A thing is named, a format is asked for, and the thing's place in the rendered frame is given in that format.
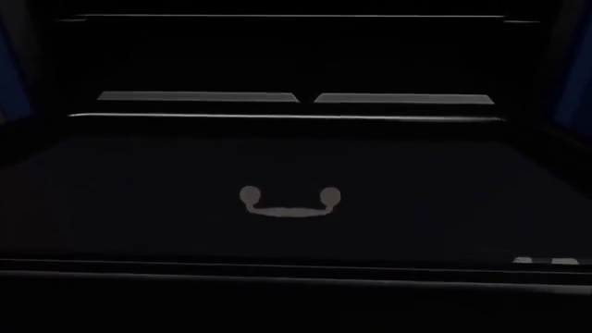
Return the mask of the black oven body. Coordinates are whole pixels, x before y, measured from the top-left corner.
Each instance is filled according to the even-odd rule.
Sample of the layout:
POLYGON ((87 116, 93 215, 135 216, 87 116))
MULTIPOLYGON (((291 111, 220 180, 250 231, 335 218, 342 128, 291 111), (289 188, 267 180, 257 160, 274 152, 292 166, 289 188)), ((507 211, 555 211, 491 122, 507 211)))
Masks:
POLYGON ((31 118, 244 137, 509 135, 525 130, 557 18, 553 7, 500 0, 63 2, 35 16, 31 118), (98 101, 105 91, 292 93, 299 102, 98 101), (322 93, 480 94, 494 104, 318 104, 322 93))

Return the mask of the grey rectangular oven panel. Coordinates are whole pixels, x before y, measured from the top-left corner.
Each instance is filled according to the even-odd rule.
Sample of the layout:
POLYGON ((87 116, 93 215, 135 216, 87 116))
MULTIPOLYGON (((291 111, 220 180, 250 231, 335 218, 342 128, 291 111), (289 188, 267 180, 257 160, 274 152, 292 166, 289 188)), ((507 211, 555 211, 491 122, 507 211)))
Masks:
POLYGON ((292 93, 284 92, 105 91, 98 96, 97 100, 110 102, 299 102, 292 93))
POLYGON ((480 94, 416 94, 416 93, 322 93, 318 104, 401 104, 401 105, 493 105, 493 100, 480 94))

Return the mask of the black oven door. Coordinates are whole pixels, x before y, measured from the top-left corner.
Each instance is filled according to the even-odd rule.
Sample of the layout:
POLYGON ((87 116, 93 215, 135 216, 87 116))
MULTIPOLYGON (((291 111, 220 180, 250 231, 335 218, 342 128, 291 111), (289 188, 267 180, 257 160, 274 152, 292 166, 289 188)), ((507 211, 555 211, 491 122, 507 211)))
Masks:
POLYGON ((0 127, 0 277, 592 294, 592 149, 525 124, 460 141, 0 127), (328 216, 248 213, 264 207, 328 216))

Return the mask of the blue side cabinet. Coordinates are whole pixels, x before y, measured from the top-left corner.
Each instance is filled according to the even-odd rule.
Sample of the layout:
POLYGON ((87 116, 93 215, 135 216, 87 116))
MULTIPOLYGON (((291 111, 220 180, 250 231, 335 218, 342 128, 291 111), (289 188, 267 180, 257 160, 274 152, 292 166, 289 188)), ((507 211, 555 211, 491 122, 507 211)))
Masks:
POLYGON ((564 127, 592 133, 592 10, 586 13, 576 37, 555 121, 564 127))
POLYGON ((0 118, 11 122, 31 115, 31 104, 19 63, 5 24, 0 19, 0 118))

